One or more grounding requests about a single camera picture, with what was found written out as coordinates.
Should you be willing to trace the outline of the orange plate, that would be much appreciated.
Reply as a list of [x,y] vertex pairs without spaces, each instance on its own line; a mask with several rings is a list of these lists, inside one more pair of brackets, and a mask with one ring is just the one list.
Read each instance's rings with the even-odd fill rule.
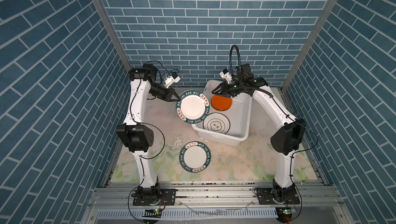
[[211,98],[212,107],[219,111],[225,111],[230,109],[232,104],[233,104],[232,98],[226,98],[222,96],[213,96]]

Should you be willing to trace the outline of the white plate thin dark rim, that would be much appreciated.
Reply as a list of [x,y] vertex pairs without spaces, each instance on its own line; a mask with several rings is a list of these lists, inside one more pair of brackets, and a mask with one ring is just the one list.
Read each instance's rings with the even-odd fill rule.
[[220,134],[227,134],[231,128],[230,120],[221,113],[209,114],[204,122],[203,129]]

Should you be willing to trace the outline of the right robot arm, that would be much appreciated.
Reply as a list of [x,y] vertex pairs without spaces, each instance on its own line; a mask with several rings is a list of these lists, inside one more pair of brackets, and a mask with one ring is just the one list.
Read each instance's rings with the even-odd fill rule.
[[264,108],[275,124],[277,131],[271,137],[271,145],[278,155],[273,188],[279,192],[290,192],[295,186],[292,175],[294,153],[302,142],[305,121],[297,119],[287,110],[262,77],[249,76],[242,80],[232,77],[230,73],[221,77],[223,82],[212,91],[213,95],[233,98],[239,94],[248,94]]

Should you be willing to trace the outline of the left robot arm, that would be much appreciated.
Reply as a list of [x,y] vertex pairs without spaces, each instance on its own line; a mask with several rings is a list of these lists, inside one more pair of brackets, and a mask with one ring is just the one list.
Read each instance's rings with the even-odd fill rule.
[[151,63],[146,63],[140,68],[129,70],[131,87],[130,100],[125,119],[116,127],[116,134],[125,147],[134,156],[138,166],[140,178],[139,186],[134,190],[136,196],[160,197],[158,176],[154,170],[152,160],[158,155],[149,156],[154,144],[154,131],[156,126],[144,121],[146,101],[149,95],[165,102],[180,100],[175,89],[170,86],[179,82],[178,70],[166,70],[166,78]]

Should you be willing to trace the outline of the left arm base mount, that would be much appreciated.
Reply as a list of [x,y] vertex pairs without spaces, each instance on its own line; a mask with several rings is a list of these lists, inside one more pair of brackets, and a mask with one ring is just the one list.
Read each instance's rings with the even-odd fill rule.
[[135,194],[133,206],[158,205],[158,201],[163,201],[162,205],[175,205],[176,189],[174,188],[143,188],[139,187]]

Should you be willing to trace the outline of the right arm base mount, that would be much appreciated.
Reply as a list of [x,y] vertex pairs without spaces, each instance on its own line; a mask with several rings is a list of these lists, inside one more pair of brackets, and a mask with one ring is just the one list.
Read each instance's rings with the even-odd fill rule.
[[300,196],[294,186],[288,188],[255,188],[253,193],[260,205],[271,204],[300,204]]

